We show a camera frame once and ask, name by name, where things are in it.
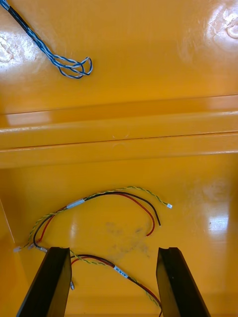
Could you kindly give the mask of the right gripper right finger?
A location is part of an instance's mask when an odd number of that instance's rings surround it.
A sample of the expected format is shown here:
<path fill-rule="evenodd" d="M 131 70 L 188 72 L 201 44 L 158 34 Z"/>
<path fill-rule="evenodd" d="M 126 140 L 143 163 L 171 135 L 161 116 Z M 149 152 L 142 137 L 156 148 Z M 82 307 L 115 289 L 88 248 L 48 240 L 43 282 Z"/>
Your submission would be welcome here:
<path fill-rule="evenodd" d="M 177 247 L 159 248 L 156 267 L 164 317 L 209 317 L 210 313 Z"/>

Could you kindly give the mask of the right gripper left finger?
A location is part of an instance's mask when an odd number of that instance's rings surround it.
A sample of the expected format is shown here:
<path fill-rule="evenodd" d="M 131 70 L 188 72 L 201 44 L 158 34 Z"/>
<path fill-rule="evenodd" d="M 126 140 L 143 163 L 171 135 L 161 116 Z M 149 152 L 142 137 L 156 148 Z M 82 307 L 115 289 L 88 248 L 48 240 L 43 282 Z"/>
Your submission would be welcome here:
<path fill-rule="evenodd" d="M 18 317 L 63 317 L 72 269 L 69 248 L 51 247 L 17 313 Z"/>

